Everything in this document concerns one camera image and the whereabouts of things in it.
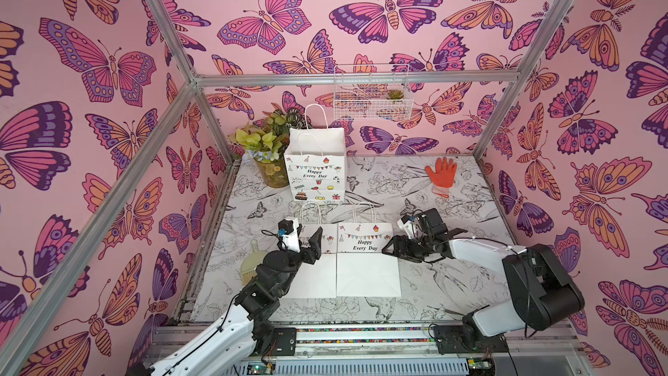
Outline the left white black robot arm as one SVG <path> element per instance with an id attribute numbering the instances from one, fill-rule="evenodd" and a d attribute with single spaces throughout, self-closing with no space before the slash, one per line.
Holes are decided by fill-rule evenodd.
<path id="1" fill-rule="evenodd" d="M 220 375 L 241 360 L 266 355 L 273 344 L 271 315 L 290 291 L 302 265 L 314 265 L 323 255 L 322 227 L 304 243 L 303 227 L 295 219 L 278 223 L 277 249 L 255 268 L 256 276 L 232 298 L 226 312 L 203 332 L 153 365 L 139 362 L 128 375 Z"/>

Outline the white paper gift bag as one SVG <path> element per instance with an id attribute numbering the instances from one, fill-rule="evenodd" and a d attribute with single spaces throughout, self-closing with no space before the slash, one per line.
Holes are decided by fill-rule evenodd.
<path id="1" fill-rule="evenodd" d="M 337 297 L 337 226 L 325 224 L 321 205 L 305 203 L 299 212 L 299 224 L 303 227 L 300 241 L 307 245 L 308 239 L 321 228 L 322 256 L 314 265 L 300 266 L 292 281 L 287 299 L 335 299 Z"/>

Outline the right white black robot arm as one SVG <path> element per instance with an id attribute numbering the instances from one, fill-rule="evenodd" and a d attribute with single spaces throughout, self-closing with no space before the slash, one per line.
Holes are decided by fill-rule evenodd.
<path id="1" fill-rule="evenodd" d="M 585 308 L 584 295 L 549 246 L 506 245 L 465 234 L 465 229 L 455 228 L 421 238 L 396 235 L 382 253 L 413 263 L 426 263 L 438 254 L 440 259 L 458 259 L 504 275 L 510 298 L 462 318 L 468 348 L 522 328 L 546 330 Z"/>

